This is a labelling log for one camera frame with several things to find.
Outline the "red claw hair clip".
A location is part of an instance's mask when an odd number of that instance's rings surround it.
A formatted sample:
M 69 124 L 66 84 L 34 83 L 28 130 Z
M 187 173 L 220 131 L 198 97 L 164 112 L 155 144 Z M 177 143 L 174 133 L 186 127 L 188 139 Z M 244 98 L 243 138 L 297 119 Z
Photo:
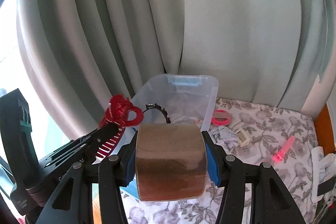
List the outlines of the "red claw hair clip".
M 105 111 L 104 117 L 98 125 L 98 129 L 114 123 L 118 125 L 118 132 L 109 137 L 98 148 L 95 156 L 98 159 L 104 159 L 109 156 L 117 147 L 127 127 L 134 127 L 143 121 L 143 112 L 139 107 L 134 106 L 129 98 L 124 98 L 122 94 L 114 95 Z

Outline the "black beaded headband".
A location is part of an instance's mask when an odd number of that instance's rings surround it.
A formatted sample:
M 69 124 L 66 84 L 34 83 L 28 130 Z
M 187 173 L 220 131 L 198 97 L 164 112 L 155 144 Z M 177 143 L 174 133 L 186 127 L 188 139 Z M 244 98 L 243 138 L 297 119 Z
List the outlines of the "black beaded headband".
M 152 104 L 152 103 L 147 104 L 146 105 L 146 109 L 143 110 L 143 114 L 145 114 L 149 110 L 158 110 L 163 115 L 163 117 L 165 118 L 166 123 L 167 124 L 171 124 L 171 119 L 168 116 L 168 112 L 161 105 L 158 105 L 157 103 L 155 103 L 155 104 Z

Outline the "white paper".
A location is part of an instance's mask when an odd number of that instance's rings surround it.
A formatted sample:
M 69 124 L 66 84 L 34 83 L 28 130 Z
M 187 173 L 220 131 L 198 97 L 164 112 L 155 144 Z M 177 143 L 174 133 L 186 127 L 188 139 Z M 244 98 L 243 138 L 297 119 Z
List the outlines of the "white paper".
M 209 135 L 215 144 L 223 147 L 226 153 L 231 153 L 239 146 L 238 136 L 226 126 L 218 126 L 211 129 Z

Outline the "brown packing tape roll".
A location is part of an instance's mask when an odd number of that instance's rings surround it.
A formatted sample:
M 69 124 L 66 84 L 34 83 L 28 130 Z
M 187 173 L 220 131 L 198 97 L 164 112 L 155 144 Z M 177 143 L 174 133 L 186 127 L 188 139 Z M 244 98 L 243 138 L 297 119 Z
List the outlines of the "brown packing tape roll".
M 200 197 L 207 180 L 206 146 L 194 124 L 141 124 L 135 147 L 141 201 Z

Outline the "pink comb hair clip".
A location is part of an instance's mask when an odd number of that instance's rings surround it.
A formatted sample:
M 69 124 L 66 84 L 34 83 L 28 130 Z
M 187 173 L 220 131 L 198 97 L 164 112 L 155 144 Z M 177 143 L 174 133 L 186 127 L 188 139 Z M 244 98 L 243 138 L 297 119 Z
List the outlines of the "pink comb hair clip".
M 281 162 L 295 141 L 294 136 L 290 136 L 281 149 L 273 156 L 273 161 L 277 164 Z

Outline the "floral grey white blanket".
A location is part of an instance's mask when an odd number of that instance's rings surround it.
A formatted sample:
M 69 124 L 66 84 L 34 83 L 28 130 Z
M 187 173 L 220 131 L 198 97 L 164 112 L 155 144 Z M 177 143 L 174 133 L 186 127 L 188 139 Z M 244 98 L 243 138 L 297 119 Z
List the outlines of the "floral grey white blanket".
M 232 115 L 229 128 L 243 129 L 249 143 L 235 147 L 230 153 L 248 164 L 272 162 L 290 136 L 295 142 L 274 169 L 292 194 L 306 223 L 312 223 L 317 206 L 311 201 L 313 165 L 311 150 L 317 147 L 313 120 L 295 111 L 218 98 L 216 109 Z M 129 223 L 215 223 L 223 189 L 208 181 L 203 196 L 193 200 L 141 202 L 122 193 Z

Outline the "orange wooden headboard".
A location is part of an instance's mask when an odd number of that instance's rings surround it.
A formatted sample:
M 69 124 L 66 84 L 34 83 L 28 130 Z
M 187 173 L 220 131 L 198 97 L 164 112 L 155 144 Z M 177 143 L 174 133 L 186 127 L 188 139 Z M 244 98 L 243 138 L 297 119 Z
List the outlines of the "orange wooden headboard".
M 335 153 L 335 142 L 329 110 L 325 105 L 314 121 L 318 145 L 323 148 L 324 155 Z

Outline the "clear plastic storage bin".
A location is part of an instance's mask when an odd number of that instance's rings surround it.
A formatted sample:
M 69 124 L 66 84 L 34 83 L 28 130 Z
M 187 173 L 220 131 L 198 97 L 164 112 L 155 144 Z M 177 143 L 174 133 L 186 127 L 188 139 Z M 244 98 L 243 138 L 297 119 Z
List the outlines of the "clear plastic storage bin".
M 141 110 L 157 104 L 167 111 L 172 124 L 196 124 L 210 128 L 219 82 L 212 76 L 161 74 L 148 80 L 130 100 Z

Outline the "pale green curtain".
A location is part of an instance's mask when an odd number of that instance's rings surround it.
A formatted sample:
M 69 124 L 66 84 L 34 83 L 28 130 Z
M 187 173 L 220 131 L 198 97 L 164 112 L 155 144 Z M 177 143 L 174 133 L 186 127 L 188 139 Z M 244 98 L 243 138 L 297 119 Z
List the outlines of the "pale green curtain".
M 162 73 L 313 118 L 335 83 L 335 0 L 18 0 L 17 23 L 27 74 L 69 138 Z

